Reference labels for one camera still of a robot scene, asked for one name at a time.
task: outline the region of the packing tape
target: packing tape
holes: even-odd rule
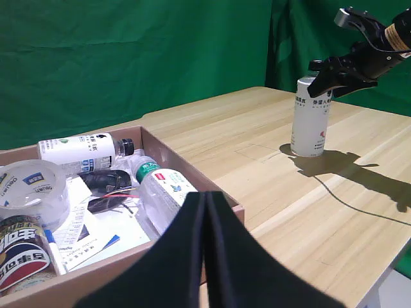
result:
[[[60,166],[31,159],[0,169],[0,219],[33,216],[54,231],[68,217],[69,204],[66,175]]]

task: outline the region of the pen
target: pen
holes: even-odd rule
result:
[[[56,241],[54,240],[53,233],[51,233],[50,230],[45,230],[44,234],[46,235],[47,242],[49,242],[49,247],[50,247],[50,254],[53,258],[54,265],[56,267],[56,270],[59,275],[63,275],[67,273],[66,267],[64,266],[62,256],[60,255],[60,252],[58,251],[58,246],[56,244]]]

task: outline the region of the cardboard box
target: cardboard box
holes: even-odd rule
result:
[[[167,145],[141,126],[110,132],[116,139],[132,138],[135,148],[143,148],[161,167],[180,171],[199,191],[221,189],[210,179],[176,154]],[[0,166],[24,159],[35,159],[35,146],[0,153]],[[244,209],[226,194],[227,201],[239,219],[244,222]],[[104,286],[135,263],[153,245],[153,241],[119,253],[71,273],[53,278],[37,286],[0,298],[0,307],[72,307],[78,299]]]

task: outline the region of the cable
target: cable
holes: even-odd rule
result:
[[[367,33],[361,28],[361,26],[357,25],[355,22],[348,22],[350,25],[354,26],[355,28],[357,28],[357,30],[359,30],[362,35],[365,37],[365,39],[367,40],[368,44],[370,44],[370,46],[372,48],[374,48],[377,51],[381,51],[382,53],[411,53],[411,49],[406,49],[406,50],[398,50],[398,51],[393,51],[393,50],[383,50],[380,49],[378,47],[376,47],[368,38]]]
[[[314,176],[314,179],[316,179],[317,181],[319,181],[319,182],[321,183],[321,185],[324,186],[324,188],[330,193],[330,195],[332,195],[332,197],[334,197],[337,201],[339,201],[340,203],[344,204],[346,207],[349,207],[350,209],[356,210],[356,211],[361,212],[361,213],[364,213],[364,214],[376,216],[376,217],[379,217],[379,218],[385,218],[385,219],[387,219],[387,220],[391,220],[391,221],[394,221],[394,222],[396,222],[396,223],[402,223],[403,225],[411,226],[411,223],[406,223],[405,221],[397,220],[397,219],[394,219],[394,218],[391,218],[391,217],[382,216],[382,215],[375,214],[375,213],[372,213],[372,212],[367,212],[366,210],[357,209],[356,207],[353,207],[352,205],[350,205],[350,204],[342,201],[339,197],[337,197],[337,196],[331,191],[331,189],[328,188],[328,186],[327,186],[322,180],[320,180],[320,179],[317,178],[316,176]]]
[[[134,194],[106,194],[105,196],[102,196],[100,198],[113,198],[113,197],[127,197],[127,198],[140,198]]]
[[[123,193],[125,191],[133,191],[134,189],[137,189],[136,187],[133,188],[122,188],[122,189],[118,189],[116,191],[111,191],[108,194],[105,194],[105,196],[110,196],[111,194],[117,194],[117,193]]]

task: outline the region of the white bottle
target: white bottle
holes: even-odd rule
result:
[[[298,156],[317,157],[324,151],[332,91],[316,98],[308,94],[308,86],[317,72],[298,80],[295,95],[291,150]]]
[[[148,156],[133,157],[132,171],[140,183],[139,197],[144,210],[162,234],[181,208],[187,193],[197,190],[181,173],[162,169]]]
[[[39,159],[61,165],[67,176],[111,167],[118,157],[132,155],[132,139],[117,141],[109,133],[43,140],[37,144]]]

